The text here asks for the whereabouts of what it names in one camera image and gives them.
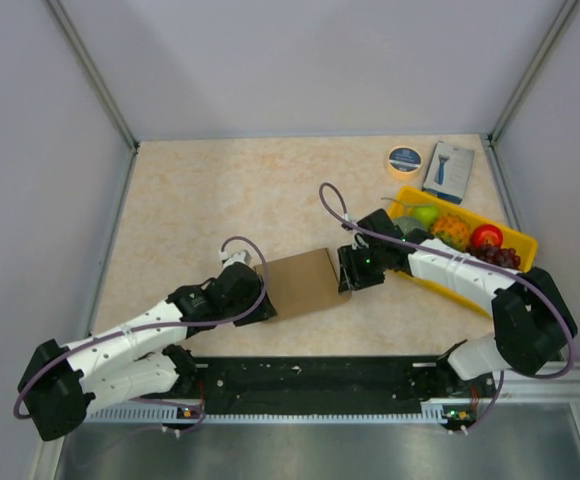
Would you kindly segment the brown cardboard box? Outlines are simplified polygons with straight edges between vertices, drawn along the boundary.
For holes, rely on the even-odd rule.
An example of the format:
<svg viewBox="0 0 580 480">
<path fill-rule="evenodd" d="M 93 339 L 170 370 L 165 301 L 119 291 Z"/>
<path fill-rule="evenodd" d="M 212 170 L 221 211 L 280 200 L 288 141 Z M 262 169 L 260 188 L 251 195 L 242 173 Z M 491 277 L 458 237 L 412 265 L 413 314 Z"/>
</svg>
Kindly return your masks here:
<svg viewBox="0 0 580 480">
<path fill-rule="evenodd" d="M 277 314 L 273 321 L 294 320 L 347 303 L 339 292 L 337 263 L 328 248 L 267 261 L 268 298 Z"/>
</svg>

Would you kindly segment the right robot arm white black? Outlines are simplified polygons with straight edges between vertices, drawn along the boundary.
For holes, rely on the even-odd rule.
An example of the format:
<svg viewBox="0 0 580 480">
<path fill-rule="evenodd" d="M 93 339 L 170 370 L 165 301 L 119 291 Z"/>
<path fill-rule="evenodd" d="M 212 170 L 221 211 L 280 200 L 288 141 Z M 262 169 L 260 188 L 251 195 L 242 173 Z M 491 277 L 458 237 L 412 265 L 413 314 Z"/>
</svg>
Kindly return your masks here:
<svg viewBox="0 0 580 480">
<path fill-rule="evenodd" d="M 492 319 L 493 333 L 447 354 L 447 364 L 436 372 L 444 393 L 460 395 L 486 373 L 513 370 L 539 378 L 546 363 L 572 347 L 578 327 L 547 271 L 484 262 L 419 228 L 403 233 L 383 209 L 358 222 L 340 219 L 354 236 L 338 250 L 341 292 L 381 284 L 386 272 L 395 271 L 444 287 Z"/>
</svg>

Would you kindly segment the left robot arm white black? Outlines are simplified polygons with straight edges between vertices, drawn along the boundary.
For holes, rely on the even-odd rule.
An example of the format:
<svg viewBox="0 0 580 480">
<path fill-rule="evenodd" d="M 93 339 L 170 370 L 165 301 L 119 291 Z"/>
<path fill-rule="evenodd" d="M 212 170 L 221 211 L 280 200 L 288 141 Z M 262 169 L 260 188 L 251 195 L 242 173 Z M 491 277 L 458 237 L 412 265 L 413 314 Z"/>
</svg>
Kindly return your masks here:
<svg viewBox="0 0 580 480">
<path fill-rule="evenodd" d="M 19 381 L 15 417 L 31 420 L 42 440 L 53 441 L 110 405 L 167 391 L 190 394 L 197 382 L 190 354 L 170 356 L 167 349 L 218 326 L 273 317 L 268 287 L 266 265 L 236 262 L 102 334 L 64 345 L 41 343 Z"/>
</svg>

